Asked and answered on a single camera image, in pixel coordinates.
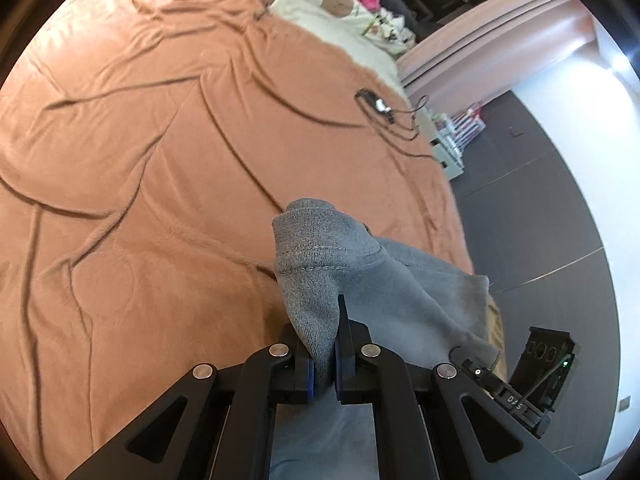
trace round metal joint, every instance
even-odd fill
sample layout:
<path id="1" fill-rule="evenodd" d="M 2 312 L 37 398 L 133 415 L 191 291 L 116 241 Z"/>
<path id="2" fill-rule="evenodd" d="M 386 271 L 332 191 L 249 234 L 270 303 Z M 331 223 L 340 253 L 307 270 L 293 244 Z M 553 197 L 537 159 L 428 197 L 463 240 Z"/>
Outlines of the round metal joint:
<path id="1" fill-rule="evenodd" d="M 371 343 L 363 345 L 360 351 L 364 357 L 378 357 L 380 355 L 380 347 Z"/>
<path id="2" fill-rule="evenodd" d="M 454 365 L 450 365 L 449 363 L 439 365 L 436 368 L 436 372 L 443 379 L 453 379 L 458 373 L 456 371 L 456 367 Z"/>
<path id="3" fill-rule="evenodd" d="M 196 379 L 208 379 L 213 373 L 211 365 L 198 365 L 193 369 L 193 376 Z"/>
<path id="4" fill-rule="evenodd" d="M 275 345 L 271 345 L 269 353 L 274 357 L 284 357 L 289 353 L 289 347 L 284 343 L 276 343 Z"/>

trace black robotic device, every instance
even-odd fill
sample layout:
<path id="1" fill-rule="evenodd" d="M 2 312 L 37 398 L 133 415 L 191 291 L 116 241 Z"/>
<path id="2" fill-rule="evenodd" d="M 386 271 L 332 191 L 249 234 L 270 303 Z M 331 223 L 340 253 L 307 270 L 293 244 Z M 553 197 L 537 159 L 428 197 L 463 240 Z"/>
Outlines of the black robotic device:
<path id="1" fill-rule="evenodd" d="M 529 360 L 527 345 L 516 369 L 536 393 L 527 398 L 463 348 L 433 370 L 407 364 L 348 319 L 343 296 L 338 304 L 335 390 L 342 404 L 372 404 L 381 479 L 578 478 L 538 440 L 572 353 L 554 366 Z M 573 349 L 567 333 L 541 330 L 531 338 Z M 291 325 L 280 340 L 242 365 L 191 369 L 68 480 L 266 480 L 276 406 L 308 404 L 314 391 L 313 361 Z"/>

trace floor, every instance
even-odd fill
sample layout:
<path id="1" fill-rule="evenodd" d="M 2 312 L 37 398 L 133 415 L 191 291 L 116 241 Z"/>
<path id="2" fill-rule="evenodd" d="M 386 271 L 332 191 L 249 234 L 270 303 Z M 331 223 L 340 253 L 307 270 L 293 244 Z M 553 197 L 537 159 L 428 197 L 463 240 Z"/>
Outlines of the floor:
<path id="1" fill-rule="evenodd" d="M 509 374 L 530 326 L 577 342 L 543 442 L 582 474 L 600 465 L 616 409 L 620 340 L 607 259 L 580 190 L 528 110 L 508 92 L 483 113 L 488 126 L 452 181 L 469 253 L 504 317 Z"/>

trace blanket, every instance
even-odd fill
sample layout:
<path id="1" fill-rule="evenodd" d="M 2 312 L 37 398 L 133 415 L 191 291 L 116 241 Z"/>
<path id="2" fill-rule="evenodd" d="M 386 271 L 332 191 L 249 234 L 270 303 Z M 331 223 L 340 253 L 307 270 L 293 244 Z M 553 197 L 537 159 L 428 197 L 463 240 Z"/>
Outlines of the blanket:
<path id="1" fill-rule="evenodd" d="M 2 87 L 0 419 L 40 480 L 194 364 L 276 341 L 292 200 L 471 270 L 442 168 L 353 95 L 404 99 L 273 1 L 69 0 Z"/>

